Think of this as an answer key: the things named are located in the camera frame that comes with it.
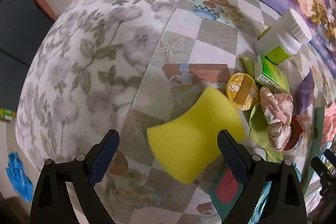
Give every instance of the plastic jar lid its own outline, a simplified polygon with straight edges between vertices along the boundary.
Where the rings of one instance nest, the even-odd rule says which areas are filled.
[[[307,44],[311,40],[311,32],[300,14],[289,9],[283,14],[283,20],[289,32],[301,43]]]
[[[260,101],[255,81],[243,72],[231,76],[226,85],[226,96],[237,110],[249,110]]]

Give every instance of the small green carton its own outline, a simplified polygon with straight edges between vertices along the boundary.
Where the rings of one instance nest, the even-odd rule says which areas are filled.
[[[253,63],[254,80],[273,93],[289,93],[288,79],[283,71],[258,55]]]
[[[8,109],[0,108],[0,120],[5,121],[5,122],[10,122],[15,117],[16,117],[15,112],[8,110]]]

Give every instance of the metal screw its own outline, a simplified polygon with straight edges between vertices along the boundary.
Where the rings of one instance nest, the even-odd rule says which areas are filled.
[[[78,161],[82,161],[82,160],[85,160],[85,155],[84,154],[80,154],[76,157],[76,160]]]
[[[253,154],[252,159],[254,159],[255,161],[260,161],[261,157],[258,154]]]
[[[44,161],[44,164],[45,164],[45,165],[50,165],[52,162],[53,162],[52,159],[46,159],[46,160]]]
[[[285,159],[285,164],[286,164],[286,165],[292,165],[292,161],[289,160],[289,159]]]

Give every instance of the white bottle cap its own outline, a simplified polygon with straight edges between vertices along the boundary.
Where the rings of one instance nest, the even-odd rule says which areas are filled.
[[[283,14],[283,20],[289,32],[301,43],[307,44],[311,40],[311,32],[300,14],[289,9]]]

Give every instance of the blue plastic bag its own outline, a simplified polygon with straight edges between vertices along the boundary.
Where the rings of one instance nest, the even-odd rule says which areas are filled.
[[[26,201],[33,201],[33,184],[26,176],[23,170],[23,164],[18,157],[18,153],[10,153],[8,155],[8,167],[6,173],[13,188]]]

